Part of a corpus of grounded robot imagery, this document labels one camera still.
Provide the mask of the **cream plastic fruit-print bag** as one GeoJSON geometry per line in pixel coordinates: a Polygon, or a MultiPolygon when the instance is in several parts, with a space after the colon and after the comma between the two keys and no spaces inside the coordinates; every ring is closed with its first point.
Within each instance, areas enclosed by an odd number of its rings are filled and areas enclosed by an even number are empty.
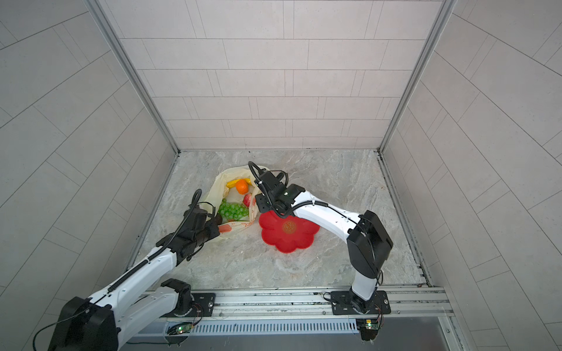
{"type": "MultiPolygon", "coordinates": [[[[240,178],[249,178],[252,181],[252,184],[249,186],[248,193],[252,194],[255,199],[257,195],[261,194],[261,191],[255,185],[256,179],[248,166],[228,168],[215,178],[215,182],[212,184],[210,190],[200,203],[202,209],[207,210],[209,213],[218,214],[219,207],[223,199],[226,199],[229,203],[243,203],[244,195],[240,195],[237,192],[236,187],[231,189],[226,187],[226,184],[229,181],[240,178]]],[[[249,211],[250,216],[247,221],[226,222],[222,220],[222,224],[219,226],[220,233],[235,234],[249,228],[255,222],[258,214],[260,213],[258,210],[257,200],[256,204],[249,208],[249,211]]]]}

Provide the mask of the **red flower-shaped plastic plate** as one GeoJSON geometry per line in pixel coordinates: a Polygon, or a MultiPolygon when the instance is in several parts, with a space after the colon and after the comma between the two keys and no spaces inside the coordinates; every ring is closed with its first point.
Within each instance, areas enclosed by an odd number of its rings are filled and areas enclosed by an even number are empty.
{"type": "Polygon", "coordinates": [[[295,216],[281,219],[273,211],[261,214],[258,223],[263,242],[284,254],[311,247],[321,229],[319,225],[295,216]]]}

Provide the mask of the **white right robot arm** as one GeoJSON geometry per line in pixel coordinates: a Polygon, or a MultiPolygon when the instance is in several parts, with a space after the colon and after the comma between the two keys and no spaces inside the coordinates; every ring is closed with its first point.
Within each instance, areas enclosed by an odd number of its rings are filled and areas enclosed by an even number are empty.
{"type": "Polygon", "coordinates": [[[249,166],[260,190],[256,203],[263,241],[289,254],[311,247],[320,229],[331,232],[345,243],[355,276],[349,292],[334,292],[330,301],[358,314],[389,314],[386,294],[377,290],[394,244],[379,217],[372,211],[358,214],[320,200],[304,187],[289,184],[284,171],[249,166]]]}

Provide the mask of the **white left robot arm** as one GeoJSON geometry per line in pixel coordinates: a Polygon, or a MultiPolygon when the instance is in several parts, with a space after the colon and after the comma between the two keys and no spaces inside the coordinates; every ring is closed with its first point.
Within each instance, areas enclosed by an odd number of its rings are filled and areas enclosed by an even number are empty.
{"type": "Polygon", "coordinates": [[[219,236],[222,217],[192,205],[181,225],[157,242],[136,266],[88,298],[74,297],[61,309],[48,348],[50,350],[120,350],[156,319],[172,314],[194,314],[199,321],[203,307],[191,286],[178,279],[161,282],[180,263],[189,261],[203,245],[219,236]]]}

